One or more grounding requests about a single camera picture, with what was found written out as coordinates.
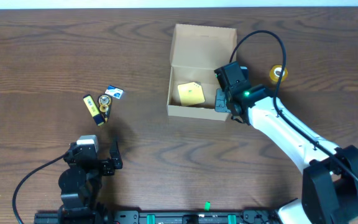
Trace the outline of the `yellow blue highlighter marker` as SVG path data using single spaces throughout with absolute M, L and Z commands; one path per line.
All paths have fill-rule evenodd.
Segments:
M 98 107 L 96 106 L 96 103 L 94 102 L 92 96 L 85 95 L 83 97 L 83 101 L 85 102 L 85 105 L 86 105 L 90 115 L 94 119 L 94 122 L 96 123 L 96 125 L 102 126 L 104 124 L 105 120 L 104 120 L 102 114 L 100 113 Z

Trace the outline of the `black mounting rail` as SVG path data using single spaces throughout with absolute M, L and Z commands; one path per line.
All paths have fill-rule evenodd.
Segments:
M 241 212 L 138 212 L 116 211 L 104 218 L 70 218 L 57 212 L 39 212 L 34 223 L 112 223 L 112 224 L 274 224 L 278 215 L 269 210 Z

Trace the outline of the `black correction tape dispenser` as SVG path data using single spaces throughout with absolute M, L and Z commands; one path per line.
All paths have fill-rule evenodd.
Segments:
M 106 94 L 100 95 L 98 98 L 98 103 L 99 110 L 103 115 L 105 122 L 107 123 L 111 112 L 112 98 Z

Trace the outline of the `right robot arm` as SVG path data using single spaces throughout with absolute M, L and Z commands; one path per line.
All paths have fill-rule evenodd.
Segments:
M 358 217 L 358 148 L 339 147 L 291 114 L 263 85 L 253 86 L 237 62 L 214 71 L 217 112 L 269 137 L 302 174 L 300 199 L 276 209 L 280 223 L 349 223 Z

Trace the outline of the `yellow sticky note pad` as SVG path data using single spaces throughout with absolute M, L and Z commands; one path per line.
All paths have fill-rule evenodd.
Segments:
M 178 85 L 178 93 L 182 106 L 197 105 L 205 102 L 202 86 L 198 82 Z

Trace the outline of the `cardboard box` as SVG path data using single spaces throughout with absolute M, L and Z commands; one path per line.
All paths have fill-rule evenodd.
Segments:
M 214 70 L 229 63 L 237 44 L 237 30 L 225 27 L 176 24 L 170 51 L 170 80 L 167 96 L 169 116 L 225 121 L 227 113 L 214 110 L 219 88 Z M 205 102 L 182 106 L 178 85 L 198 82 Z

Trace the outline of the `yellow adhesive tape roll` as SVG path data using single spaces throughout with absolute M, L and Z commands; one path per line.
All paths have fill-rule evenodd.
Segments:
M 288 77 L 288 70 L 284 69 L 282 72 L 281 65 L 274 65 L 269 72 L 269 77 L 273 83 L 277 83 L 280 78 L 280 74 L 282 74 L 282 81 L 284 82 Z

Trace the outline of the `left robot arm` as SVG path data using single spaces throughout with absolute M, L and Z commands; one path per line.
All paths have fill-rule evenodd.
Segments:
M 58 209 L 59 223 L 114 223 L 114 216 L 97 202 L 102 178 L 122 169 L 123 161 L 114 138 L 109 157 L 98 158 L 99 144 L 95 135 L 81 136 L 70 144 L 63 160 L 69 169 L 59 177 L 63 205 Z

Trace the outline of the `small green clip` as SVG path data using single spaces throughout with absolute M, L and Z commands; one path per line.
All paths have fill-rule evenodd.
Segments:
M 205 202 L 204 210 L 208 212 L 210 210 L 210 206 L 211 206 L 210 202 Z

